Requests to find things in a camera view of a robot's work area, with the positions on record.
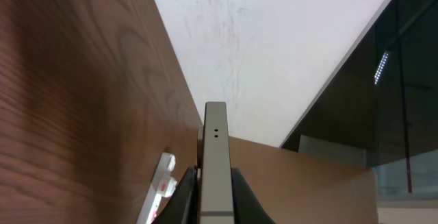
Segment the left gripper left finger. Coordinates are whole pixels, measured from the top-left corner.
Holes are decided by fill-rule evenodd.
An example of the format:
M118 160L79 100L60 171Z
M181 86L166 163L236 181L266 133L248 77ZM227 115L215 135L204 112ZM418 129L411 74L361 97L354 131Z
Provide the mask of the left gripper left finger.
M153 224L198 223L198 167L189 167Z

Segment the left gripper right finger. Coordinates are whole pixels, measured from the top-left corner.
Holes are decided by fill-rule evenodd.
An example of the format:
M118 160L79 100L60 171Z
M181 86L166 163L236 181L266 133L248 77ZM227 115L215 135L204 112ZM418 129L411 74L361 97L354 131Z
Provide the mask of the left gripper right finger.
M237 224L274 224L238 168L231 169L233 211Z

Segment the white power strip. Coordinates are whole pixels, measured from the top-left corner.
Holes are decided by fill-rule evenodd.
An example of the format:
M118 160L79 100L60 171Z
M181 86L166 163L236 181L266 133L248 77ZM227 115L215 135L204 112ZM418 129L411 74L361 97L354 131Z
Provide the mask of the white power strip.
M171 176L175 164L173 154L161 155L136 224L151 224L158 216L161 200L172 196L177 187L177 180Z

